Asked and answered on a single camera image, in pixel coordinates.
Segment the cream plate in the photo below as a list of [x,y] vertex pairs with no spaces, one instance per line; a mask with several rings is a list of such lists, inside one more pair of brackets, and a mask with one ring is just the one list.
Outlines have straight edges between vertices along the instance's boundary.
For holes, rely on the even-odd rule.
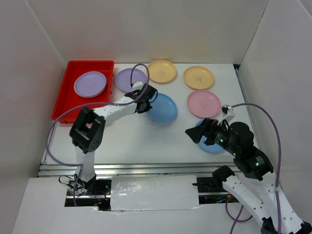
[[94,98],[99,96],[106,88],[106,85],[78,84],[74,85],[75,93],[83,98]]

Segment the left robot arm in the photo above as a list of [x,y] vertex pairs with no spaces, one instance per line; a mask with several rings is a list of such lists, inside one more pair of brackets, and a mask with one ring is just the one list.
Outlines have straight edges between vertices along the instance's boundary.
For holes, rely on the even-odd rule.
[[82,108],[70,130],[78,164],[74,178],[86,195],[96,190],[95,151],[101,145],[104,128],[122,117],[152,109],[157,89],[142,82],[136,82],[135,87],[133,92],[111,104],[94,109]]

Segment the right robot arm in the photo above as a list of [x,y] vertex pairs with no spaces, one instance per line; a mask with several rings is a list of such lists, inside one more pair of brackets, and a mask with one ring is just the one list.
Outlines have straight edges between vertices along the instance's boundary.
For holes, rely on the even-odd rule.
[[254,146],[254,134],[247,124],[206,118],[185,133],[194,143],[205,137],[206,145],[218,145],[232,156],[234,164],[259,193],[255,196],[242,184],[228,166],[221,166],[211,177],[198,179],[199,190],[214,188],[232,194],[256,219],[263,234],[310,234],[312,226],[293,210],[280,186],[276,186],[276,172],[268,157]]

